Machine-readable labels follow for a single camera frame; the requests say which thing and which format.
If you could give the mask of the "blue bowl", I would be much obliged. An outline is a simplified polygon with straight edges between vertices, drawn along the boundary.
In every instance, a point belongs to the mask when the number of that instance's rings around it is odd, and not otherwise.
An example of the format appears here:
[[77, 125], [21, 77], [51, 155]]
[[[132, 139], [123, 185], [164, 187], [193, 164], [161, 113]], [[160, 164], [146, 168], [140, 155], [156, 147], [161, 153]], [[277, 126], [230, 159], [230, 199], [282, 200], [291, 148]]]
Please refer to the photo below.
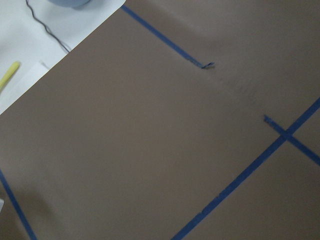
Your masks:
[[90, 2], [90, 0], [48, 0], [52, 4], [55, 4], [64, 8], [77, 8]]

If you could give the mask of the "yellow plastic spoon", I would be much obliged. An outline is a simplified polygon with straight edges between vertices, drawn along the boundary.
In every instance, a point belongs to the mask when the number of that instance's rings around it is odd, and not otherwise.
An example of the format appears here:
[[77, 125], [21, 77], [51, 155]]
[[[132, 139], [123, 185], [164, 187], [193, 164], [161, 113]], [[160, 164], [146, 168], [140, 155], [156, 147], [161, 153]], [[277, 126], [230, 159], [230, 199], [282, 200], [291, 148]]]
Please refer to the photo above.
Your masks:
[[7, 82], [12, 78], [12, 76], [16, 73], [19, 69], [21, 63], [19, 61], [15, 61], [11, 64], [8, 70], [5, 72], [3, 77], [0, 80], [0, 89], [2, 90], [3, 87], [7, 84]]

